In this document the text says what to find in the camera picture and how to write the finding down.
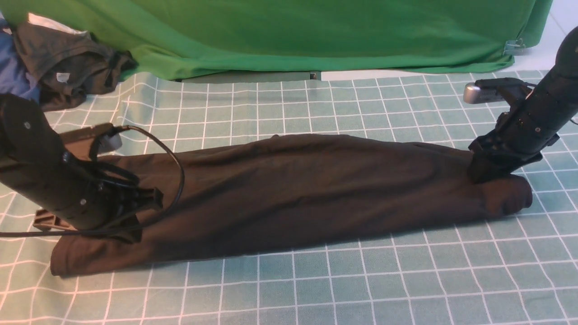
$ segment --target white cloth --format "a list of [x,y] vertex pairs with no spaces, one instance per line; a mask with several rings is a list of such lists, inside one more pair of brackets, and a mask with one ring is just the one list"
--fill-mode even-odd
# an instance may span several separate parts
[[8,22],[6,21],[6,19],[4,18],[4,15],[2,14],[2,12],[0,12],[0,32],[4,32],[8,35],[12,35],[12,30],[10,29],[10,27],[8,26]]
[[32,25],[43,26],[51,29],[56,29],[57,31],[69,33],[72,35],[81,35],[90,38],[90,33],[88,31],[77,31],[64,24],[54,21],[50,18],[35,15],[33,13],[28,13],[28,22]]

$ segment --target green cloth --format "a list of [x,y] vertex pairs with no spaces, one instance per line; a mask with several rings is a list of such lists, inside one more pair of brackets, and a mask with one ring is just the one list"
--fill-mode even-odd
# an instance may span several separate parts
[[12,24],[33,12],[129,50],[163,79],[227,70],[396,68],[489,72],[535,45],[552,0],[0,0]]

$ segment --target black cloth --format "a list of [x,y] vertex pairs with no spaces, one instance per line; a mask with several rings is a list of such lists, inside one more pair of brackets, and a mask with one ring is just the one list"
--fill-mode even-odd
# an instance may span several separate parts
[[[142,242],[62,237],[52,274],[379,238],[496,219],[532,203],[524,178],[473,184],[466,177],[469,152],[425,143],[305,134],[177,155],[186,169],[183,196],[166,219],[144,230]],[[136,173],[142,187],[158,187],[165,206],[173,200],[179,173],[167,154],[102,160]]]
[[40,85],[40,107],[78,107],[87,95],[114,91],[124,71],[136,67],[130,53],[115,51],[90,37],[24,22],[14,32],[16,50]]

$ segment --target brown trousers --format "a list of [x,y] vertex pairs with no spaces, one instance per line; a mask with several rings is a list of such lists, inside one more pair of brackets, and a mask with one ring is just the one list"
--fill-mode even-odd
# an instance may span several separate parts
[[[466,177],[469,152],[425,143],[305,134],[177,155],[186,170],[183,195],[171,214],[143,231],[142,242],[62,237],[52,274],[375,239],[500,218],[532,204],[524,178],[473,184]],[[173,200],[179,172],[167,154],[102,160],[137,174],[142,187],[158,187],[165,206]]]

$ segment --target blue cloth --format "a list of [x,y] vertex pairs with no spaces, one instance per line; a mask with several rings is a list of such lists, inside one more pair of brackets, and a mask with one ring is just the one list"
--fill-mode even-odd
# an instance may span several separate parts
[[38,82],[28,73],[14,47],[8,22],[0,18],[0,93],[40,100]]

